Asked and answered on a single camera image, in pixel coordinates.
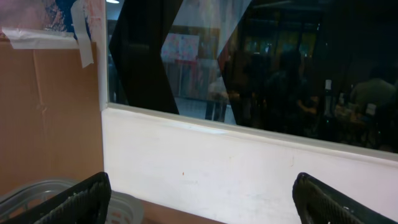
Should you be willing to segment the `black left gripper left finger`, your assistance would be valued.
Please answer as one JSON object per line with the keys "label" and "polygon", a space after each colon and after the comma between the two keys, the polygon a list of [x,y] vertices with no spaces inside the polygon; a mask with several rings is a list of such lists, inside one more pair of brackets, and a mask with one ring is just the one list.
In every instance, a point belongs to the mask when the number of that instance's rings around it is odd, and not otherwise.
{"label": "black left gripper left finger", "polygon": [[42,180],[1,196],[1,223],[104,223],[110,199],[105,172],[77,184]]}

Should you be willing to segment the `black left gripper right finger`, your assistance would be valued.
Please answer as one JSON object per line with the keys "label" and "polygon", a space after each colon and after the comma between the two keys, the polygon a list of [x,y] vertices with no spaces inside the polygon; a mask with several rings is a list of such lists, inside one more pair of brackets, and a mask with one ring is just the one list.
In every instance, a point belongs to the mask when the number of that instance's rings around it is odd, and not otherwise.
{"label": "black left gripper right finger", "polygon": [[305,172],[298,174],[292,198],[302,223],[397,224]]}

